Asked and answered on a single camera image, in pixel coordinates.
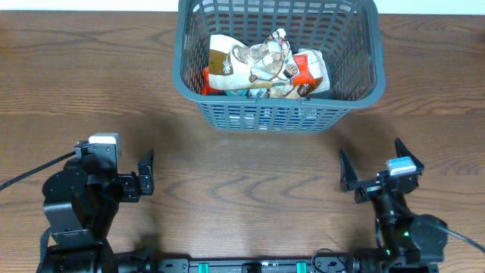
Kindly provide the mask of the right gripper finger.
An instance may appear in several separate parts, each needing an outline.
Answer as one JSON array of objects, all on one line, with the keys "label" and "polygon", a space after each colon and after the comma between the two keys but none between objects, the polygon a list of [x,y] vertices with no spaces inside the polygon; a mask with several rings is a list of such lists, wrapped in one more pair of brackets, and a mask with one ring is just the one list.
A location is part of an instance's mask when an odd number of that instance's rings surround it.
[{"label": "right gripper finger", "polygon": [[415,157],[412,152],[410,152],[408,150],[408,148],[400,140],[400,138],[395,139],[394,145],[395,145],[396,154],[398,155],[398,157],[408,156],[413,161],[413,163],[416,165],[417,172],[422,172],[424,170],[424,164],[417,157]]},{"label": "right gripper finger", "polygon": [[355,190],[358,187],[357,175],[343,149],[339,151],[340,154],[340,189],[343,192]]}]

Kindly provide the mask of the orange spaghetti packet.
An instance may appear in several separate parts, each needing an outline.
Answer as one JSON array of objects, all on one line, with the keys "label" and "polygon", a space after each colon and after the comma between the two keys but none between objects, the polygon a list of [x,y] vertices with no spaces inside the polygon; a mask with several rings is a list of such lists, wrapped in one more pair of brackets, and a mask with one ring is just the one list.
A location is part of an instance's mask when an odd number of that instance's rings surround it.
[{"label": "orange spaghetti packet", "polygon": [[227,76],[215,75],[205,67],[202,71],[204,82],[201,94],[299,99],[310,93],[328,90],[323,59],[310,51],[294,55],[282,72],[282,77],[267,81],[248,71],[238,71]]}]

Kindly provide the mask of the small white brown food bag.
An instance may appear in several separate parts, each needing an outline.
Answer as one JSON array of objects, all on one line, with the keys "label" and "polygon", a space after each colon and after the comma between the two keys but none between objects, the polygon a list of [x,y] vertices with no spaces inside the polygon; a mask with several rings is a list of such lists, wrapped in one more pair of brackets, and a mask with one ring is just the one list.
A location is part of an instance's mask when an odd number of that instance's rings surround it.
[{"label": "small white brown food bag", "polygon": [[300,49],[294,56],[299,72],[292,77],[292,84],[270,89],[270,98],[300,99],[312,93],[330,89],[330,79],[322,53],[315,49]]}]

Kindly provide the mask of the teal snack packet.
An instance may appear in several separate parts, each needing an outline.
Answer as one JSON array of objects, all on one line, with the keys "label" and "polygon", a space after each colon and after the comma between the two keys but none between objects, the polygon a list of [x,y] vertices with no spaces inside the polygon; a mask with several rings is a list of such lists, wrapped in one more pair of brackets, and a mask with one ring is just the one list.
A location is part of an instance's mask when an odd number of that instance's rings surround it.
[{"label": "teal snack packet", "polygon": [[247,97],[248,92],[249,91],[247,89],[235,89],[235,90],[225,90],[224,91],[226,96],[242,96],[242,97]]}]

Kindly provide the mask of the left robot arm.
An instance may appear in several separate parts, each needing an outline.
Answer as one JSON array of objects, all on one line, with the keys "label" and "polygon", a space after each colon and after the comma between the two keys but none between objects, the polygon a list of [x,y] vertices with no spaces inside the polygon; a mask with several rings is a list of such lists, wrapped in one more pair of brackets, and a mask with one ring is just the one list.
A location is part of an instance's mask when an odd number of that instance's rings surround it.
[{"label": "left robot arm", "polygon": [[154,152],[129,174],[117,171],[117,146],[81,141],[74,157],[42,187],[50,228],[42,236],[39,272],[156,272],[148,250],[114,253],[108,232],[122,202],[154,192]]}]

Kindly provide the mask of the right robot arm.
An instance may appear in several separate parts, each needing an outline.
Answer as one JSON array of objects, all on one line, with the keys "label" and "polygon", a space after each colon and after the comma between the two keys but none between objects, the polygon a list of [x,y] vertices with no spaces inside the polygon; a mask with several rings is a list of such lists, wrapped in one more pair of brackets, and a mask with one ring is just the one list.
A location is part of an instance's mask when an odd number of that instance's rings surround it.
[{"label": "right robot arm", "polygon": [[352,191],[356,203],[371,202],[377,247],[358,251],[346,262],[347,272],[436,272],[444,260],[446,222],[412,212],[405,194],[419,187],[424,164],[399,139],[396,157],[370,180],[359,180],[347,154],[340,151],[340,188]]}]

